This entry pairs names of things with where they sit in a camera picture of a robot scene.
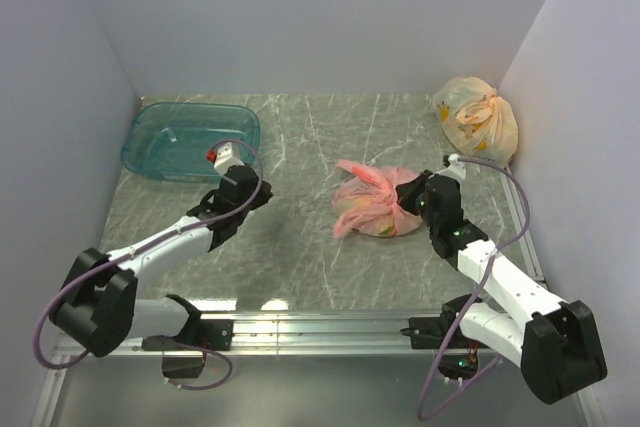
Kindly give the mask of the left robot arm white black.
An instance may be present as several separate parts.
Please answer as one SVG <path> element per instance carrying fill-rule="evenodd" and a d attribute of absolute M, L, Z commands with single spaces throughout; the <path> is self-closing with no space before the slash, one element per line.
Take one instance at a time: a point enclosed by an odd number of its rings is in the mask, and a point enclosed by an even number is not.
<path fill-rule="evenodd" d="M 247 165 L 232 166 L 169 228 L 132 246 L 78 255 L 47 319 L 104 357 L 130 338 L 168 338 L 177 348 L 202 344 L 202 313 L 186 299 L 169 294 L 140 300 L 139 289 L 179 263 L 208 253 L 232 238 L 248 214 L 269 202 L 272 187 Z"/>

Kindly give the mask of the pink plastic bag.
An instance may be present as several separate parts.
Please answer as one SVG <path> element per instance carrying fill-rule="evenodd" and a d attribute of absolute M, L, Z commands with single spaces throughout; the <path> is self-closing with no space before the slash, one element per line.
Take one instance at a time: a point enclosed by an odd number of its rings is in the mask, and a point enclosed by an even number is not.
<path fill-rule="evenodd" d="M 337 214 L 333 236 L 343 238 L 352 232 L 371 237 L 404 236 L 418 229 L 419 216 L 398 203 L 396 188 L 414 181 L 418 174 L 403 167 L 376 168 L 340 159 L 335 167 L 352 175 L 336 191 L 332 206 Z"/>

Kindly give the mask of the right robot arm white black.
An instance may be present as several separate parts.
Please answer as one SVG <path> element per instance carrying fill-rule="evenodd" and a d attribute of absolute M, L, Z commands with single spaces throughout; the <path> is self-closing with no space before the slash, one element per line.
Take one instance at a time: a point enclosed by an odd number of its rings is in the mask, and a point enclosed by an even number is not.
<path fill-rule="evenodd" d="M 397 187 L 399 206 L 422 218 L 435 253 L 476 282 L 470 295 L 445 303 L 439 318 L 412 318 L 403 333 L 415 349 L 473 344 L 516 365 L 536 398 L 558 402 L 606 378 L 596 320 L 581 301 L 544 289 L 466 219 L 461 177 L 452 169 L 425 171 Z"/>

